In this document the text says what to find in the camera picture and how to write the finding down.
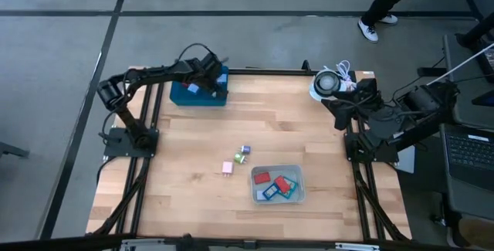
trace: laptop keyboard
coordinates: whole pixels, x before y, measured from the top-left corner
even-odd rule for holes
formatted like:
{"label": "laptop keyboard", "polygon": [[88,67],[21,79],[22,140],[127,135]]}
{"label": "laptop keyboard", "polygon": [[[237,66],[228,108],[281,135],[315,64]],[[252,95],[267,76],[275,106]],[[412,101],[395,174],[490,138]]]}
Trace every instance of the laptop keyboard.
{"label": "laptop keyboard", "polygon": [[494,170],[494,144],[448,134],[449,162]]}

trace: red block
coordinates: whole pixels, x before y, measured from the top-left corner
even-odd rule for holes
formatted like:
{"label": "red block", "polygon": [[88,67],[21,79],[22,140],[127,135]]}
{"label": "red block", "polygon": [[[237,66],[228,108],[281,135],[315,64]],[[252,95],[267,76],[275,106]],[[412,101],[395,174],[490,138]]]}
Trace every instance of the red block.
{"label": "red block", "polygon": [[269,177],[268,172],[264,172],[254,176],[254,183],[257,185],[268,181],[271,181],[271,177]]}
{"label": "red block", "polygon": [[283,176],[279,176],[278,178],[275,178],[275,183],[282,193],[287,193],[290,190],[290,186],[289,184],[286,183]]}

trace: concrete floor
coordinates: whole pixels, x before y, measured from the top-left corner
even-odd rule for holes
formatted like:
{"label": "concrete floor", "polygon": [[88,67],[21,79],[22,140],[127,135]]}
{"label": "concrete floor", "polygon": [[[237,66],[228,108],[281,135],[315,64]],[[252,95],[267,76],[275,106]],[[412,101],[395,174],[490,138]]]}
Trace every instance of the concrete floor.
{"label": "concrete floor", "polygon": [[[0,0],[0,9],[106,9],[116,0]],[[372,0],[125,0],[123,10],[327,10],[363,11]],[[493,0],[476,0],[491,12]],[[465,0],[403,0],[400,11],[465,11]],[[203,42],[231,67],[314,69],[348,59],[354,70],[373,70],[385,97],[415,78],[415,69],[442,57],[441,37],[475,22],[401,19],[378,26],[367,42],[356,18],[126,17],[120,18],[103,78],[128,66],[170,64],[186,45]],[[0,141],[31,151],[28,160],[0,159],[0,242],[36,237],[110,18],[0,17]],[[202,55],[200,49],[188,53]],[[103,144],[97,136],[107,112],[98,98],[59,214],[54,237],[84,234]],[[425,216],[416,192],[404,192],[415,239],[443,243],[444,231]]]}

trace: clear plastic container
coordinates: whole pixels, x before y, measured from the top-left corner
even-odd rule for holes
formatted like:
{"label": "clear plastic container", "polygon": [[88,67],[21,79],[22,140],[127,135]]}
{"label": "clear plastic container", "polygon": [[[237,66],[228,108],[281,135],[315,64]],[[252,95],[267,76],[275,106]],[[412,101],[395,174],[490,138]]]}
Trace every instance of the clear plastic container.
{"label": "clear plastic container", "polygon": [[[257,185],[254,182],[254,176],[257,174],[261,174],[264,172],[269,173],[269,177],[271,181],[264,182],[262,184]],[[284,176],[292,181],[295,181],[298,185],[295,188],[295,191],[292,193],[290,198],[285,198],[280,194],[275,194],[269,201],[267,200],[258,200],[257,199],[257,191],[265,191],[272,183],[275,181],[275,178],[278,176]],[[269,165],[269,166],[256,166],[252,169],[250,174],[250,183],[252,189],[252,200],[254,203],[259,205],[272,205],[272,204],[283,204],[283,203],[301,203],[306,198],[306,189],[303,183],[303,174],[302,168],[300,165]]]}

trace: sneaker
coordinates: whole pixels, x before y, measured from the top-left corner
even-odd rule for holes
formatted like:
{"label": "sneaker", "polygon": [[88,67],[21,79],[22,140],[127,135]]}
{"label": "sneaker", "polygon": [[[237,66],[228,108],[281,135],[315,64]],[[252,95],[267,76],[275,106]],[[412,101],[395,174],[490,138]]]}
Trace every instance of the sneaker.
{"label": "sneaker", "polygon": [[398,23],[398,18],[394,15],[387,14],[385,17],[380,19],[379,22],[394,25]]}
{"label": "sneaker", "polygon": [[376,29],[373,26],[367,26],[362,23],[362,20],[358,21],[358,27],[362,31],[362,35],[370,42],[376,43],[379,40],[377,37]]}

